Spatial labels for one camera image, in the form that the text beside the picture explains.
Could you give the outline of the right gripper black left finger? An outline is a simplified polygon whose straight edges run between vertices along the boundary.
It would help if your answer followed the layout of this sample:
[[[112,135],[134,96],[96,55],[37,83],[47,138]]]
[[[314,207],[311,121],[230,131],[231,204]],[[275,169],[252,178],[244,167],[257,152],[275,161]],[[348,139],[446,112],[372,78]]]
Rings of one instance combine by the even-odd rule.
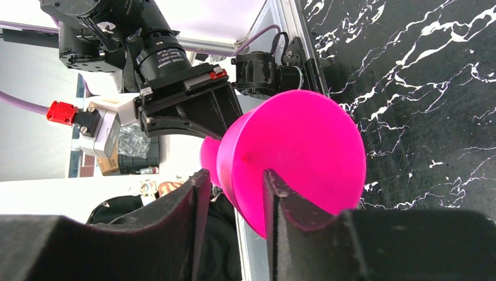
[[[196,280],[211,191],[202,169],[109,224],[1,217],[2,280]]]

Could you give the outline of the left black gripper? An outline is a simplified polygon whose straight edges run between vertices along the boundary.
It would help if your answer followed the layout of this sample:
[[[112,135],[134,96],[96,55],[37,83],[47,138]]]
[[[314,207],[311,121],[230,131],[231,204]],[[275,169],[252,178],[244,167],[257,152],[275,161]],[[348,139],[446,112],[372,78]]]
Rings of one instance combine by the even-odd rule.
[[[133,105],[141,130],[151,138],[188,135],[221,139],[242,115],[227,71],[209,63],[145,79]]]

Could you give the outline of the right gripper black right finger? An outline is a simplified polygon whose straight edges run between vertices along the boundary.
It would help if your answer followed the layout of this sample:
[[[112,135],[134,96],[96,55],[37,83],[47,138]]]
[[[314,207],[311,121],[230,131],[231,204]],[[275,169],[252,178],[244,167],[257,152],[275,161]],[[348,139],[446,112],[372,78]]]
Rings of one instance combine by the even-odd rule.
[[[271,280],[494,280],[495,224],[463,210],[331,215],[264,172]]]

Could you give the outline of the magenta wine glass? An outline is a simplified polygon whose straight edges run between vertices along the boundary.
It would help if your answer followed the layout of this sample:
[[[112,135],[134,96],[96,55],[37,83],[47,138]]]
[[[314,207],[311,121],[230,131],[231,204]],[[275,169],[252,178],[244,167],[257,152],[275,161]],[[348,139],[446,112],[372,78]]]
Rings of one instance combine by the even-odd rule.
[[[358,205],[366,180],[356,124],[336,102],[308,90],[277,94],[237,119],[221,139],[206,137],[199,158],[212,183],[262,238],[265,170],[333,215]]]

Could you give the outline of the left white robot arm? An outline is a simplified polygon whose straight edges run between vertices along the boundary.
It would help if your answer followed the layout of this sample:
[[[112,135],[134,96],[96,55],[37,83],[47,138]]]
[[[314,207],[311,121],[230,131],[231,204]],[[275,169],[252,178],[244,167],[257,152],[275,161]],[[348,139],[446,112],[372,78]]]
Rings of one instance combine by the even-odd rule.
[[[154,1],[41,1],[58,21],[67,68],[123,74],[135,92],[134,115],[149,137],[183,134],[220,139],[242,116],[226,70],[193,66]]]

